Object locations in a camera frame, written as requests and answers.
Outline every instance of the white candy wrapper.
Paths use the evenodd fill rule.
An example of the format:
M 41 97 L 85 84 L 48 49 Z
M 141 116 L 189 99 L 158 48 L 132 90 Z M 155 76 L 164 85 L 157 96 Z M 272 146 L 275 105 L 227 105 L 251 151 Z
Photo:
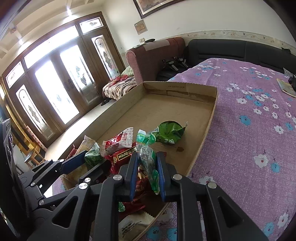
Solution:
M 118 240 L 132 241 L 145 230 L 153 219 L 151 215 L 143 211 L 128 215 L 118 224 Z
M 114 138 L 103 141 L 101 155 L 112 155 L 125 147 L 132 147 L 133 144 L 133 127 L 126 128 Z

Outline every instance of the green pillow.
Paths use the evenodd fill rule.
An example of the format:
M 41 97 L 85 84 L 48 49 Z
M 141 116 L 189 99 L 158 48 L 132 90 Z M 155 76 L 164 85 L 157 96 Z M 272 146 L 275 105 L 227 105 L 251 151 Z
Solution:
M 128 75 L 128 76 L 133 76 L 133 69 L 129 66 L 129 67 L 127 67 L 123 72 L 122 72 L 122 74 L 121 75 Z

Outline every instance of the black leather sofa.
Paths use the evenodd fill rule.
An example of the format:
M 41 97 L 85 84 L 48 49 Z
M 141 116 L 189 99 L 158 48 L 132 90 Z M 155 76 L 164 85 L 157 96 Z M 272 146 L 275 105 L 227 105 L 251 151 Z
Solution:
M 296 56 L 289 50 L 244 40 L 193 39 L 184 54 L 190 66 L 196 66 L 208 58 L 230 58 L 280 73 L 284 73 L 285 68 L 296 74 Z

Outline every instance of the wooden stool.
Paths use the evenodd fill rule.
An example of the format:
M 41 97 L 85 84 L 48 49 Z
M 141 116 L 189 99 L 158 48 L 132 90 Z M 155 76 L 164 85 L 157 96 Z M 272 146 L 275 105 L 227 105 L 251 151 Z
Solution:
M 33 157 L 33 154 L 34 154 L 34 153 L 41 157 L 41 162 L 38 162 L 38 161 L 35 159 L 35 157 Z M 44 162 L 45 159 L 44 159 L 43 156 L 40 155 L 39 152 L 36 151 L 35 148 L 32 148 L 32 149 L 30 149 L 30 150 L 28 151 L 28 154 L 27 154 L 27 156 L 26 156 L 26 158 L 25 158 L 25 163 L 27 164 L 27 166 L 28 166 L 30 169 L 34 168 L 34 166 L 31 165 L 31 164 L 29 163 L 29 161 L 32 161 L 34 164 L 39 165 L 39 164 L 41 164 L 42 162 Z

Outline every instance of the purple tablecloth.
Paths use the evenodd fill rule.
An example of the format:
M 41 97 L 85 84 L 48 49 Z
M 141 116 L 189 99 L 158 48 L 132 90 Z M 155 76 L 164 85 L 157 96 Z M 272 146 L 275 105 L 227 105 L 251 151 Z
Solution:
M 170 80 L 218 88 L 211 128 L 189 177 L 216 182 L 269 240 L 287 227 L 296 202 L 296 99 L 276 78 L 288 80 L 258 65 L 211 58 Z M 176 241 L 176 218 L 171 204 L 141 240 Z

